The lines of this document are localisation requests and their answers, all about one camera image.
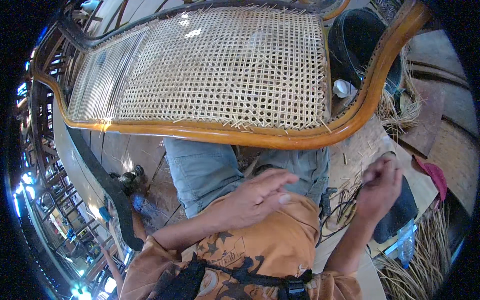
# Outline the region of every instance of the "blue jeans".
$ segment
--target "blue jeans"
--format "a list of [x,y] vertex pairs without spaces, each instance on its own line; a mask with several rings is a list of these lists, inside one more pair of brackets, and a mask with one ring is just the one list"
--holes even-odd
[[[230,145],[163,138],[177,197],[188,218],[197,215],[213,200],[233,192],[245,181]],[[318,150],[265,149],[256,168],[284,168],[300,180],[285,189],[312,199],[317,205],[328,186],[330,154]]]

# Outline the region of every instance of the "water bottle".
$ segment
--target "water bottle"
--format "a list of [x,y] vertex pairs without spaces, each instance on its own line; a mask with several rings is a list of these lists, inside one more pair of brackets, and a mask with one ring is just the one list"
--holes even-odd
[[413,219],[411,219],[398,232],[397,252],[398,259],[404,269],[408,268],[408,263],[413,257],[415,251],[415,236],[413,235]]

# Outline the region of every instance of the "star print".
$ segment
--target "star print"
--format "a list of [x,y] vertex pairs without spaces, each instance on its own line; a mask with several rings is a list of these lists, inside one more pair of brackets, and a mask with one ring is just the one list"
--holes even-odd
[[218,250],[216,246],[216,241],[213,244],[210,244],[209,242],[207,242],[207,245],[208,245],[208,251],[205,253],[210,253],[210,255],[213,255],[215,251]]
[[218,237],[222,239],[222,243],[225,244],[225,239],[229,237],[233,237],[233,235],[229,234],[228,231],[223,231],[218,234]]

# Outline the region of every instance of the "bucket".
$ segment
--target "bucket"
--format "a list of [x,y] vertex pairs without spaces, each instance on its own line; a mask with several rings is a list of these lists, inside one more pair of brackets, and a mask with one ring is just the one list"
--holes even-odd
[[[363,74],[386,26],[368,8],[342,12],[328,33],[332,81],[343,79],[360,88]],[[402,78],[402,65],[397,55],[388,72],[385,89],[394,94]]]

